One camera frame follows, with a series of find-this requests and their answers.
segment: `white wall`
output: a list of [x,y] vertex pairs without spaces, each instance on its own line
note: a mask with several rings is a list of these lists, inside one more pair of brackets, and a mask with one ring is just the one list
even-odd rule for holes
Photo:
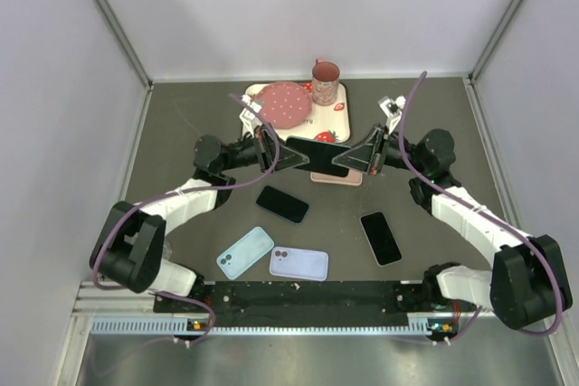
[[91,0],[0,0],[0,384],[48,384],[144,90]]
[[109,0],[156,80],[469,72],[510,0]]
[[[526,0],[479,80],[526,231],[560,243],[579,297],[579,0]],[[575,330],[579,313],[572,311]]]

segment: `tray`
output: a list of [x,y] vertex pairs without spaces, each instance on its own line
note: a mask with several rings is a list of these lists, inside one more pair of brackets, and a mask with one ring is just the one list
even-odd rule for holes
[[[247,95],[255,95],[269,83],[255,83],[245,90]],[[311,90],[311,82],[300,83]],[[340,83],[337,88],[336,103],[320,106],[313,103],[312,110],[306,120],[299,126],[289,129],[276,128],[278,136],[286,140],[290,136],[317,139],[325,142],[346,142],[350,138],[350,120],[348,115],[346,87]]]

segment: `dark gray surface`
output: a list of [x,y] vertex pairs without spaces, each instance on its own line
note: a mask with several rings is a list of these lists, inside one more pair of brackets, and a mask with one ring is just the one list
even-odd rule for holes
[[[149,339],[92,336],[97,370]],[[563,385],[549,341],[510,331],[497,319],[479,319],[450,348],[353,336],[221,336],[183,347],[152,344],[100,379],[85,357],[77,385]]]
[[[345,80],[352,136],[361,140],[374,123],[384,122],[376,102],[407,93],[413,80]],[[241,108],[227,95],[242,93],[250,82],[155,85],[128,187],[128,199],[141,201],[176,188],[193,173],[195,141],[202,134],[224,142],[241,131]],[[411,107],[406,136],[419,141],[430,129],[451,131],[456,142],[454,175],[470,193],[501,215],[485,153],[462,79],[427,79]],[[258,167],[231,171],[238,182],[260,174]],[[234,192],[221,208],[200,215],[173,231],[168,239],[172,260],[198,270],[211,280],[225,280],[217,256],[255,226],[262,226],[277,246],[319,249],[329,254],[328,280],[417,279],[431,265],[458,261],[486,268],[480,254],[457,233],[416,206],[409,194],[407,171],[385,168],[365,176],[360,187],[315,184],[309,173],[287,170],[266,182]],[[265,184],[310,204],[304,222],[294,225],[255,205]],[[359,219],[384,212],[398,240],[403,260],[378,267]],[[269,255],[245,272],[243,280],[284,280],[268,271]]]

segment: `pink plate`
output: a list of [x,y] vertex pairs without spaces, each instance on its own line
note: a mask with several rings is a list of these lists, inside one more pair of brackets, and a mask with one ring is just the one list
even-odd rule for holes
[[294,128],[311,112],[310,95],[293,81],[276,81],[258,92],[254,99],[263,103],[260,114],[275,128]]

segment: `black smartphone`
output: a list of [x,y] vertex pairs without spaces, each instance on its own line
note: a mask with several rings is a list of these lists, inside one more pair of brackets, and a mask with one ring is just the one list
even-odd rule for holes
[[382,212],[368,214],[360,221],[379,266],[392,264],[402,259],[402,253],[398,249],[394,235]]
[[341,177],[347,176],[350,172],[348,168],[332,163],[332,158],[347,151],[349,146],[309,140],[301,137],[288,137],[286,146],[309,157],[308,164],[297,166],[296,169]]
[[294,223],[301,223],[309,208],[305,202],[269,185],[263,188],[255,203]]

